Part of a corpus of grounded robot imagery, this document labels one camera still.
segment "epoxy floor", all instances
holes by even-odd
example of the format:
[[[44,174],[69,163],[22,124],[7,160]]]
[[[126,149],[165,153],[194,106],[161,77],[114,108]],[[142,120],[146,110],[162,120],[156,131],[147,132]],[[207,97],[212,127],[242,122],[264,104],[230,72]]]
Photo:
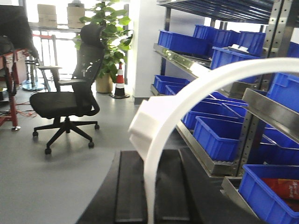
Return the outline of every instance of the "epoxy floor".
[[[9,121],[0,126],[0,224],[75,223],[103,182],[114,153],[134,150],[128,134],[138,109],[133,98],[114,99],[97,93],[94,86],[93,92],[100,112],[93,117],[70,117],[99,122],[100,130],[93,125],[80,127],[93,137],[93,149],[88,148],[88,140],[71,131],[52,144],[51,155],[45,155],[45,145],[57,129],[39,131],[34,140],[33,128],[52,122],[38,115],[18,114],[21,129],[17,132],[11,131]],[[31,109],[23,104],[31,94],[18,90],[19,111]],[[0,111],[9,108],[8,103],[0,103]],[[185,146],[174,131],[165,148]]]

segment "red package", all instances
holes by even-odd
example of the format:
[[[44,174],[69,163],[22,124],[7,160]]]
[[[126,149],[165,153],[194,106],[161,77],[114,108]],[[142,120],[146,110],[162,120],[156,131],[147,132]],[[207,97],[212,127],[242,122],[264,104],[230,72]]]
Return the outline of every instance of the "red package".
[[[299,201],[292,199],[283,199],[283,201],[295,212],[299,211]]]
[[[281,198],[299,200],[299,180],[262,178],[262,180]]]

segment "shelf rack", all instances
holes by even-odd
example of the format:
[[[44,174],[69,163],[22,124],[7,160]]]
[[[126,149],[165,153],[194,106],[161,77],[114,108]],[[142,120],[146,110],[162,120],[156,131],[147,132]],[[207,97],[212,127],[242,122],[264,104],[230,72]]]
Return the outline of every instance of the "shelf rack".
[[[210,61],[206,59],[182,55],[156,43],[154,43],[154,50],[160,54],[162,58],[174,64],[194,78],[198,78],[202,73],[210,71]],[[227,97],[242,98],[246,88],[256,89],[257,87],[257,84],[234,82],[230,85],[224,86],[218,91]]]
[[[290,0],[157,0],[157,4],[166,7],[165,30],[169,29],[171,9],[188,12],[221,22],[249,22],[267,24],[263,45],[263,57],[286,56],[294,27],[299,27],[299,2]],[[197,78],[191,69],[199,63],[189,61],[184,56],[175,54],[154,45],[154,49],[163,60],[168,60],[188,74]],[[209,176],[226,175],[223,178],[223,193],[249,213],[254,213],[238,193],[238,186],[243,176],[243,164],[250,163],[250,156],[257,152],[266,123],[299,142],[299,113],[265,97],[271,85],[272,74],[261,76],[258,84],[249,86],[243,83],[232,83],[219,90],[231,98],[242,98],[248,103],[247,113],[239,139],[236,159],[232,163],[212,161],[199,143],[193,138],[190,130],[180,121],[176,129],[199,160]]]
[[[151,85],[150,89],[155,96],[162,96],[162,94],[160,94],[153,85]],[[217,178],[235,175],[236,171],[238,170],[239,158],[236,158],[233,162],[214,161],[206,153],[204,148],[197,142],[197,140],[193,137],[192,132],[184,125],[182,121],[177,123],[176,130],[184,139],[185,143],[193,152],[209,177]]]
[[[158,5],[214,20],[268,24],[274,0],[158,0]]]

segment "orange and white traffic cone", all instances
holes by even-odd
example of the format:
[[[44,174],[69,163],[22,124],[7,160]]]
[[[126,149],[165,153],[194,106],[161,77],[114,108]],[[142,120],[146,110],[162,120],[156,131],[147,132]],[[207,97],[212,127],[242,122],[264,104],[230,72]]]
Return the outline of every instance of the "orange and white traffic cone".
[[[117,70],[114,94],[110,93],[109,95],[116,99],[123,99],[123,98],[127,98],[130,96],[125,93],[125,84],[124,84],[124,80],[123,80],[123,70],[121,68],[121,62],[119,63],[119,67]]]

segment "black office chair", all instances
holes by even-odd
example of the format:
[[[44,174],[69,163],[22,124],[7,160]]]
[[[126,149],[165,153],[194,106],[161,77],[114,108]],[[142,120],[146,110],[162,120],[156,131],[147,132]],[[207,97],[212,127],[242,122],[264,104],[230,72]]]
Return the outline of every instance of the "black office chair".
[[[88,146],[94,147],[91,136],[83,132],[77,126],[95,124],[97,121],[70,121],[69,116],[77,117],[93,116],[100,111],[100,107],[93,97],[91,85],[93,84],[104,58],[105,46],[100,41],[103,26],[89,24],[81,29],[81,46],[78,53],[77,66],[71,80],[59,80],[57,66],[42,66],[40,69],[51,70],[54,76],[57,92],[40,92],[30,97],[32,108],[43,118],[54,119],[53,124],[34,128],[33,136],[38,136],[37,130],[59,128],[56,134],[47,143],[45,154],[51,154],[50,145],[63,133],[70,130],[82,135],[89,140]],[[72,85],[73,92],[60,91],[60,86]]]

